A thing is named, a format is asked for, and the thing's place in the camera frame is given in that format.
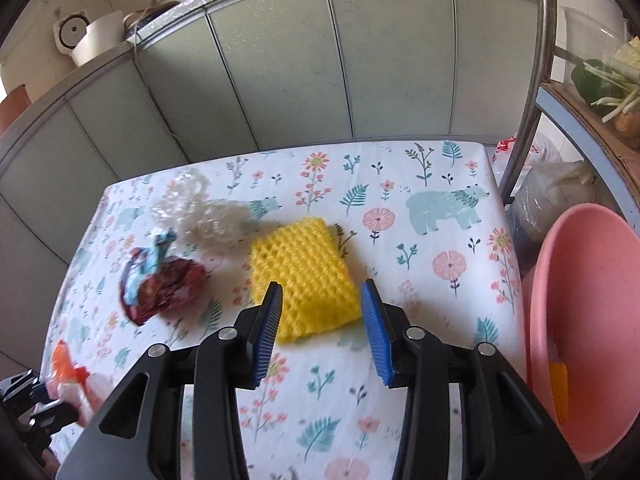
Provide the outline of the grey kitchen cabinet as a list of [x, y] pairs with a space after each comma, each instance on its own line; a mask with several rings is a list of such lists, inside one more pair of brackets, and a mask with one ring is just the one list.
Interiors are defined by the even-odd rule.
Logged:
[[274, 148], [494, 144], [518, 130], [538, 0], [190, 0], [1, 138], [1, 369], [36, 367], [107, 185]]

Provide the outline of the yellow foam net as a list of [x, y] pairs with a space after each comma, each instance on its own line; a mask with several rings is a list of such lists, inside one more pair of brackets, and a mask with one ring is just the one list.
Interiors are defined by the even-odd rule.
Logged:
[[550, 387], [556, 418], [560, 424], [568, 421], [570, 414], [570, 392], [568, 391], [568, 369], [562, 362], [550, 362]]
[[326, 222], [303, 218], [250, 245], [252, 298], [282, 286], [279, 344], [337, 330], [361, 318], [359, 292]]

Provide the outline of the pink white plastic wrapper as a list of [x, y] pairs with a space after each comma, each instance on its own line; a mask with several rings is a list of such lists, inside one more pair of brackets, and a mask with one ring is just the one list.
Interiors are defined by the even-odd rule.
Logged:
[[62, 340], [53, 349], [46, 388], [51, 399], [66, 402], [78, 411], [77, 423], [81, 427], [88, 426], [113, 390], [106, 376], [76, 366], [68, 344]]

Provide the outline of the metal shelf rack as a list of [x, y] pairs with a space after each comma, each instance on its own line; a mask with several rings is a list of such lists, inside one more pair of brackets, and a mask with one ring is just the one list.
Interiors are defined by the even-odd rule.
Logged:
[[512, 191], [533, 143], [539, 118], [544, 115], [590, 162], [625, 221], [638, 231], [639, 152], [623, 144], [566, 87], [551, 79], [553, 58], [560, 53], [555, 47], [557, 8], [556, 0], [537, 0], [532, 76], [514, 148], [499, 183], [501, 201], [513, 202]]

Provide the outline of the pink plastic bin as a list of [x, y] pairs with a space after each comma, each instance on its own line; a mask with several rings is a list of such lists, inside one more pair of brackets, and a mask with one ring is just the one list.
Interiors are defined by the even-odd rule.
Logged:
[[[639, 415], [639, 237], [618, 214], [561, 214], [523, 282], [529, 385], [581, 463], [605, 456]], [[549, 363], [568, 369], [570, 414], [556, 418]]]

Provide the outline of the crumpled red blue wrapper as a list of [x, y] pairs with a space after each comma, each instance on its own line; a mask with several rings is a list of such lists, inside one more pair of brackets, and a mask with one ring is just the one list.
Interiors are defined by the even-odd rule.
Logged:
[[154, 316], [190, 306], [205, 288], [205, 266], [169, 255], [176, 239], [173, 229], [158, 232], [151, 246], [132, 250], [122, 269], [119, 302], [134, 325], [142, 326]]

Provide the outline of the vegetables in jar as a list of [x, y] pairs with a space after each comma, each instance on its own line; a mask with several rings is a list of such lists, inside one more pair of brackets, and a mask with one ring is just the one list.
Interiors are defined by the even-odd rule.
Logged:
[[639, 37], [583, 56], [568, 73], [577, 95], [603, 125], [639, 149]]

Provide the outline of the white rice cooker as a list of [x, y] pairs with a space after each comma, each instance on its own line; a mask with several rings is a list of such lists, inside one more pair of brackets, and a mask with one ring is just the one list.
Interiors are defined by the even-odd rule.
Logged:
[[90, 62], [125, 40], [124, 14], [115, 11], [92, 18], [86, 10], [61, 18], [53, 25], [58, 52], [69, 56], [76, 67]]

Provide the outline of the bubble wrap clump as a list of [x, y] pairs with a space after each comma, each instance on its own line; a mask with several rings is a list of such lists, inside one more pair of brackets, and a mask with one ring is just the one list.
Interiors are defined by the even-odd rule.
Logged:
[[210, 182], [196, 169], [172, 180], [151, 208], [159, 228], [188, 243], [228, 244], [239, 240], [253, 217], [247, 204], [209, 194]]

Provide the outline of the plastic bags under shelf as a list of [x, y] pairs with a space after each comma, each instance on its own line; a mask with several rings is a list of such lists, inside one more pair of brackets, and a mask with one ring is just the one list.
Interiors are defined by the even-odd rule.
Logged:
[[597, 200], [597, 175], [582, 160], [564, 162], [545, 136], [533, 140], [506, 207], [506, 223], [512, 237], [521, 276], [536, 264], [544, 238], [570, 207]]

